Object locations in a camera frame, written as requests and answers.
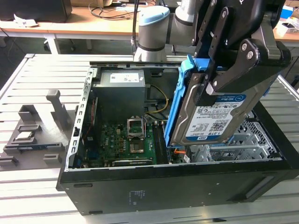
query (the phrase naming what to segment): screw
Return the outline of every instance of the screw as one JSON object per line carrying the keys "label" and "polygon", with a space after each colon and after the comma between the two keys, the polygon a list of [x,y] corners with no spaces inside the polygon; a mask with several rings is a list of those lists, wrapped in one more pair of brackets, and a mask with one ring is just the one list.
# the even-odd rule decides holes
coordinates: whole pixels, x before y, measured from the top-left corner
{"label": "screw", "polygon": [[223,11],[222,12],[222,18],[225,18],[225,16],[226,16],[226,11]]}
{"label": "screw", "polygon": [[241,48],[241,50],[242,50],[242,51],[246,51],[246,49],[247,49],[247,44],[246,44],[246,43],[242,44],[242,48]]}
{"label": "screw", "polygon": [[253,52],[252,51],[248,52],[247,59],[250,60],[252,59],[252,57],[253,57]]}

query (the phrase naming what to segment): white label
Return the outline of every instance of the white label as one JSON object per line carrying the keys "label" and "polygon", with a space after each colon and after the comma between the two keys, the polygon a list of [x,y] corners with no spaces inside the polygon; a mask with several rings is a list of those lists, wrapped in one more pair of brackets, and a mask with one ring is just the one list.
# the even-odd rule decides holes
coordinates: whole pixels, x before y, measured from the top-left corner
{"label": "white label", "polygon": [[184,160],[186,163],[190,163],[190,158],[186,154],[184,155]]}
{"label": "white label", "polygon": [[111,83],[138,83],[138,73],[113,73],[110,75]]}
{"label": "white label", "polygon": [[32,147],[19,147],[19,150],[27,150],[27,149],[33,149]]}
{"label": "white label", "polygon": [[246,95],[225,95],[213,106],[198,106],[186,138],[191,141],[212,140],[223,134],[233,119],[232,110],[242,105]]}

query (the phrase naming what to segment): black cable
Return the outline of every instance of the black cable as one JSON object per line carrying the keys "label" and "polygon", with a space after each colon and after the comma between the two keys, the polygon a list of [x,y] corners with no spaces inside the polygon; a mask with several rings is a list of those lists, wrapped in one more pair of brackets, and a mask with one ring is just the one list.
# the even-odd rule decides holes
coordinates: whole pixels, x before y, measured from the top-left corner
{"label": "black cable", "polygon": [[137,44],[136,44],[136,23],[137,23],[138,7],[139,7],[139,0],[136,0],[135,5],[134,5],[134,17],[133,17],[133,41],[134,41],[134,45],[135,45],[136,49],[137,49]]}
{"label": "black cable", "polygon": [[173,47],[173,53],[176,56],[177,55],[176,48],[174,47],[174,45],[172,45],[172,47]]}
{"label": "black cable", "polygon": [[160,0],[160,3],[162,2],[162,6],[166,6],[165,1],[164,0]]}
{"label": "black cable", "polygon": [[[1,29],[1,31],[7,36],[7,37],[9,37],[10,38],[10,36],[0,27],[0,29]],[[14,45],[15,46],[17,46],[18,47],[18,49],[20,49],[20,51],[24,54],[24,55],[26,55],[26,53],[23,51],[23,49],[15,42],[15,40],[16,39],[14,39],[13,40],[13,43],[14,43]]]}
{"label": "black cable", "polygon": [[285,78],[289,75],[290,71],[292,70],[292,68],[294,67],[294,65],[298,61],[298,59],[299,59],[299,56],[296,58],[295,62],[291,65],[291,67],[289,68],[288,72],[285,74]]}
{"label": "black cable", "polygon": [[167,120],[167,117],[162,112],[159,112],[158,114],[160,114],[163,117],[164,120]]}
{"label": "black cable", "polygon": [[[93,9],[90,9],[90,5],[91,5],[91,4],[92,4],[92,3],[90,3],[90,4],[88,5],[88,9],[89,9],[90,13],[91,13],[93,16],[98,17],[98,18],[100,18],[100,19],[104,19],[104,20],[115,20],[115,21],[117,21],[117,20],[123,20],[123,19],[126,19],[126,18],[125,18],[125,15],[132,14],[132,13],[133,13],[133,12],[130,12],[130,13],[124,13],[124,14],[114,15],[114,16],[101,16],[102,13],[109,13],[109,12],[112,12],[112,11],[114,11],[114,10],[116,10],[116,9],[110,10],[110,11],[108,11],[108,12],[104,12],[104,11],[102,10],[102,8],[100,8],[100,7],[95,7],[95,8],[93,8]],[[99,13],[99,15],[97,15],[96,13],[94,13],[94,10],[96,10],[96,9],[100,9],[100,10],[101,10],[101,12]]]}

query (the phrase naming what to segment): slotted table surface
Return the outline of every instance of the slotted table surface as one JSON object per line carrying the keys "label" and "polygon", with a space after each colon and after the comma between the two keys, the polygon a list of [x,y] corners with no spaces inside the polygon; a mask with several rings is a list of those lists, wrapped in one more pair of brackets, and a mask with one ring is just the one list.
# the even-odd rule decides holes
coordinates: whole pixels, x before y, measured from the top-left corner
{"label": "slotted table surface", "polygon": [[[185,57],[171,56],[169,60],[182,61]],[[23,59],[0,91],[0,153],[16,127],[23,104],[34,104],[38,112],[54,111],[45,97],[48,89],[59,89],[66,109],[75,109],[90,61],[132,61],[132,57],[27,55]],[[297,151],[298,99],[298,93],[282,77],[278,77],[269,94],[261,99]],[[197,223],[194,220],[226,217],[231,219],[227,223],[240,224],[246,223],[243,218],[247,217],[248,221],[248,216],[254,222],[272,224],[299,220],[298,178],[280,183],[254,203],[83,217],[65,192],[56,191],[58,173],[59,169],[0,172],[0,223]]]}

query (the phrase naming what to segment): cable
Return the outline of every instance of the cable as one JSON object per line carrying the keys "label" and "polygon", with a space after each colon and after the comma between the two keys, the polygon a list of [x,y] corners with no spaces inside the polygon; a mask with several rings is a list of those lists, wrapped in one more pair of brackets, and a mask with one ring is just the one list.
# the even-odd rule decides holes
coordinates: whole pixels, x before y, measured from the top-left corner
{"label": "cable", "polygon": [[150,118],[154,119],[154,120],[157,120],[157,121],[167,121],[167,120],[162,120],[162,119],[158,119],[156,118],[154,115],[151,115],[149,113],[145,113],[146,115],[148,115]]}
{"label": "cable", "polygon": [[162,3],[162,6],[166,6],[165,1],[164,0],[160,0],[160,3]]}
{"label": "cable", "polygon": [[289,68],[288,72],[285,74],[285,78],[289,75],[290,71],[292,70],[292,68],[294,67],[294,65],[298,61],[298,59],[299,59],[299,56],[296,58],[295,62],[291,65],[291,67]]}
{"label": "cable", "polygon": [[172,45],[172,49],[173,49],[173,54],[176,56],[177,52],[176,52],[176,48],[174,47],[174,45]]}
{"label": "cable", "polygon": [[160,109],[160,110],[149,111],[149,112],[147,112],[147,113],[159,113],[159,112],[162,112],[162,111],[166,110],[166,108],[168,107],[168,101],[169,101],[169,99],[167,98],[166,94],[165,94],[160,88],[158,88],[157,86],[155,86],[155,85],[150,85],[150,86],[156,88],[160,93],[163,94],[163,96],[165,97],[165,100],[166,100],[166,104],[165,104],[165,106],[164,106],[162,109]]}
{"label": "cable", "polygon": [[[10,36],[0,27],[0,29],[1,29],[1,31],[7,36],[7,37],[9,37],[10,38]],[[18,47],[18,49],[20,49],[20,51],[24,54],[24,55],[26,55],[26,53],[23,51],[23,49],[15,42],[15,40],[13,40],[13,43]]]}
{"label": "cable", "polygon": [[[91,5],[91,4],[94,4],[94,3],[89,3],[89,5],[88,5],[88,9],[89,9],[90,13],[91,13],[93,16],[98,17],[98,18],[100,18],[100,19],[104,19],[104,20],[113,20],[113,21],[123,20],[123,19],[126,19],[125,15],[132,14],[132,13],[133,13],[133,12],[130,12],[130,13],[124,13],[124,14],[114,15],[114,16],[101,16],[102,13],[109,13],[109,12],[112,12],[112,11],[116,10],[116,8],[115,8],[115,9],[112,9],[112,10],[110,10],[110,11],[108,11],[108,12],[104,12],[103,9],[100,8],[100,7],[95,7],[95,8],[93,8],[93,9],[90,9],[90,5]],[[94,13],[94,10],[96,10],[96,9],[100,9],[100,10],[101,10],[101,12],[100,12],[99,15],[97,15],[96,13]]]}
{"label": "cable", "polygon": [[90,123],[90,126],[89,126],[88,131],[86,132],[86,134],[85,134],[85,136],[84,136],[84,138],[83,138],[84,140],[86,139],[88,133],[90,132],[90,129],[91,129],[92,126],[93,126],[93,110],[94,110],[94,104],[95,104],[95,100],[93,100],[93,106],[92,106],[92,121],[91,121],[91,123]]}
{"label": "cable", "polygon": [[17,39],[17,38],[15,37],[14,40],[13,40],[13,42],[11,43],[11,46],[10,46],[10,48],[9,48],[9,50],[8,50],[8,53],[7,53],[7,57],[9,57],[10,51],[11,51],[11,49],[13,48],[14,41],[15,41],[16,39]]}
{"label": "cable", "polygon": [[178,150],[177,148],[174,150],[174,154],[186,154],[185,151],[177,151],[177,150]]}
{"label": "cable", "polygon": [[137,49],[137,44],[136,44],[136,23],[137,23],[138,7],[139,7],[139,0],[135,0],[131,44],[134,45],[136,49]]}

